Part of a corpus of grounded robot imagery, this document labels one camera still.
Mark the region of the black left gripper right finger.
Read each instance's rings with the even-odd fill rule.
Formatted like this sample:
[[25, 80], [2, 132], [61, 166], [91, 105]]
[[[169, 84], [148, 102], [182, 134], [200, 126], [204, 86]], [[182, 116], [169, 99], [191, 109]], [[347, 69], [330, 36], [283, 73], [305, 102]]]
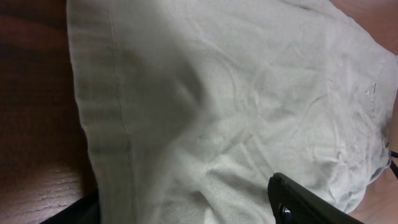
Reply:
[[363, 224], [280, 172], [267, 193], [276, 224]]

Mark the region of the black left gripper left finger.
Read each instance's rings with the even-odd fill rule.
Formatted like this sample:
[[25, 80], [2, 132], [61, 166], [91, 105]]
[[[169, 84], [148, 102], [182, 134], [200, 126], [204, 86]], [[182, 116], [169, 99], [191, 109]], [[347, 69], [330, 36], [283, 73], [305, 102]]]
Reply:
[[98, 189], [40, 224], [100, 224]]

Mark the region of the khaki green shorts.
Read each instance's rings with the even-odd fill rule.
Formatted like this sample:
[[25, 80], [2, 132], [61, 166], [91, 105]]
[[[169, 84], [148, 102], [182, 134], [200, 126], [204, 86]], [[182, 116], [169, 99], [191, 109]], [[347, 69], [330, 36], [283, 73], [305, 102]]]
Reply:
[[397, 59], [330, 1], [71, 0], [103, 223], [274, 223], [281, 172], [342, 212], [389, 165]]

